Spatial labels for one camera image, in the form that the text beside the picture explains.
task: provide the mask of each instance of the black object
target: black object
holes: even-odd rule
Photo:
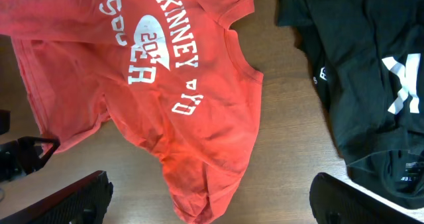
[[[11,128],[10,111],[0,110],[0,135],[9,132],[10,128]]]
[[[424,207],[424,0],[281,0],[353,182]]]
[[[39,157],[36,143],[51,143],[44,156]],[[56,139],[22,137],[0,145],[0,183],[29,175],[46,165],[54,151],[60,146]]]
[[[309,201],[318,224],[422,224],[326,173],[313,179]]]
[[[96,171],[0,224],[100,224],[111,202],[113,184],[105,171]]]

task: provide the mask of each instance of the red fabric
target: red fabric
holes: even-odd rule
[[[253,0],[0,0],[0,33],[58,152],[112,118],[161,161],[176,213],[209,223],[258,133],[262,74],[229,30],[253,10]]]

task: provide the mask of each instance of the wooden table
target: wooden table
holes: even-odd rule
[[[255,5],[255,14],[233,28],[247,61],[265,75],[260,132],[240,188],[215,223],[315,223],[309,207],[313,177],[327,172],[352,182],[333,145],[308,61],[295,48],[295,31],[275,26],[276,0],[255,0]],[[0,109],[12,111],[11,132],[0,136],[0,144],[39,135],[6,37],[0,38]],[[182,223],[172,210],[159,161],[128,143],[112,122],[53,156],[41,171],[2,186],[6,197],[0,202],[0,218],[96,170],[106,170],[115,186],[105,224]],[[423,210],[391,205],[424,221]]]

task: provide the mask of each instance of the clothing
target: clothing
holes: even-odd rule
[[[424,0],[282,0],[352,180],[424,207]]]
[[[253,0],[0,0],[0,33],[59,151],[111,118],[161,161],[176,213],[209,223],[258,134],[262,74],[229,30],[253,10]]]

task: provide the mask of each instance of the red t-shirt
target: red t-shirt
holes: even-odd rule
[[[258,133],[262,74],[229,30],[253,10],[253,0],[0,0],[0,33],[58,152],[112,118],[161,161],[176,213],[209,223]]]

